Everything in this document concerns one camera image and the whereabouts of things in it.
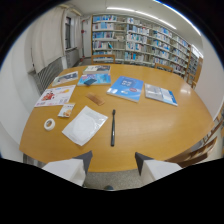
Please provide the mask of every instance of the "tape roll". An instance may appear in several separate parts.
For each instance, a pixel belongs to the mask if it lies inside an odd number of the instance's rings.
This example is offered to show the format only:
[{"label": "tape roll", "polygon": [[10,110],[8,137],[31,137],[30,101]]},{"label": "tape roll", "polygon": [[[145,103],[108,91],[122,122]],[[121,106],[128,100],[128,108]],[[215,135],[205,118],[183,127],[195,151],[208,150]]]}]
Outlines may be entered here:
[{"label": "tape roll", "polygon": [[44,128],[47,131],[51,131],[54,128],[54,126],[55,126],[55,121],[52,118],[46,120],[44,123]]}]

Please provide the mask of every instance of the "table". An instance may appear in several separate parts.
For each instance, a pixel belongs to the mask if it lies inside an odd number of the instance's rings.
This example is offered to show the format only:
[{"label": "table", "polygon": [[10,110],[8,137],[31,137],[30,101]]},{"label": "table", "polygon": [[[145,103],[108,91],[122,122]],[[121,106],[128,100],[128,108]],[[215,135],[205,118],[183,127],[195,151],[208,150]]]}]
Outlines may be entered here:
[{"label": "table", "polygon": [[[66,160],[92,150],[88,172],[115,172],[136,169],[135,152],[156,160],[174,157],[201,140],[214,122],[197,93],[178,75],[163,70],[136,65],[111,65],[111,83],[119,76],[143,80],[145,83],[173,91],[178,106],[145,98],[144,87],[138,103],[106,94],[109,85],[76,86],[70,102],[76,105],[70,118],[60,118],[62,106],[34,108],[22,135],[20,150],[44,162]],[[69,68],[60,73],[78,71],[79,78],[86,66]],[[61,84],[77,84],[78,80]],[[105,99],[102,106],[86,97],[93,92]],[[68,139],[62,130],[88,106],[108,116],[95,136],[84,146]],[[115,146],[110,146],[112,111],[115,114]],[[44,122],[53,118],[55,128],[44,129]]]}]

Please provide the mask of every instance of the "radiator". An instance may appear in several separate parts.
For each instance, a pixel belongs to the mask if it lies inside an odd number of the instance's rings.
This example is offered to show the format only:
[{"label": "radiator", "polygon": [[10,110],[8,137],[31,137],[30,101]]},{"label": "radiator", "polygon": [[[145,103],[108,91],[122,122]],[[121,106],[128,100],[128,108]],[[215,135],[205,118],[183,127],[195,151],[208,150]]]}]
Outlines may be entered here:
[{"label": "radiator", "polygon": [[79,51],[77,49],[71,49],[66,51],[66,61],[68,68],[74,67],[79,61]]},{"label": "radiator", "polygon": [[[71,68],[79,62],[79,51],[77,49],[71,49],[66,51],[67,68]],[[65,68],[62,65],[62,58],[58,58],[46,68],[42,69],[39,73],[33,74],[34,80],[38,87],[40,94],[53,82]]]},{"label": "radiator", "polygon": [[45,89],[53,82],[54,78],[62,71],[62,60],[61,58],[58,58],[39,73],[33,75],[40,94],[45,91]]}]

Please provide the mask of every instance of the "ceiling light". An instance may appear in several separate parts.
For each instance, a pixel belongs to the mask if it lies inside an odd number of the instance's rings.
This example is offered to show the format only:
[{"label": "ceiling light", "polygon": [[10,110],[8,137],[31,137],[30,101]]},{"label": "ceiling light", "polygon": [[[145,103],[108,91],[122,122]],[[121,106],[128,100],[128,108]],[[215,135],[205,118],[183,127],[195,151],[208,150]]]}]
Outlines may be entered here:
[{"label": "ceiling light", "polygon": [[145,16],[149,16],[149,17],[152,17],[152,18],[154,18],[154,19],[158,19],[157,17],[155,17],[155,16],[152,16],[152,15],[149,15],[149,14],[147,14],[147,13],[144,13],[144,12],[140,12],[140,11],[135,11],[136,13],[139,13],[139,14],[142,14],[142,15],[145,15]]},{"label": "ceiling light", "polygon": [[162,19],[159,19],[159,21],[162,22],[162,23],[165,23],[166,25],[172,27],[172,28],[175,29],[175,30],[177,29],[176,27],[172,26],[171,24],[167,23],[166,21],[164,21],[164,20],[162,20]]},{"label": "ceiling light", "polygon": [[124,11],[129,11],[129,12],[134,12],[135,11],[133,9],[116,8],[116,7],[107,7],[107,9],[124,10]]},{"label": "ceiling light", "polygon": [[170,10],[172,10],[173,12],[175,12],[176,14],[178,14],[180,17],[182,17],[186,22],[188,22],[194,29],[195,31],[201,36],[201,33],[199,32],[199,30],[192,24],[191,21],[189,21],[185,16],[183,16],[181,13],[179,13],[178,11],[176,11],[175,9],[171,8],[170,6],[166,5],[166,4],[163,4],[162,2],[160,1],[156,1],[156,0],[153,0],[154,2],[157,2],[157,3],[160,3],[162,5],[164,5],[165,7],[169,8]]},{"label": "ceiling light", "polygon": [[203,54],[192,44],[192,47],[201,55],[201,57],[203,58]]}]

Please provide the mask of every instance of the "pamphlet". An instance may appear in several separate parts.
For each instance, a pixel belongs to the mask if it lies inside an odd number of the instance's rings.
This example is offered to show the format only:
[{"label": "pamphlet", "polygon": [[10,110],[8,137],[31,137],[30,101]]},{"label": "pamphlet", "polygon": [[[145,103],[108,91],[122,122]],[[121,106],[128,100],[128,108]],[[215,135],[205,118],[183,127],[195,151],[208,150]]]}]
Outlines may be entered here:
[{"label": "pamphlet", "polygon": [[64,105],[69,102],[76,85],[46,89],[34,107]]},{"label": "pamphlet", "polygon": [[146,83],[145,97],[178,106],[172,91]]}]

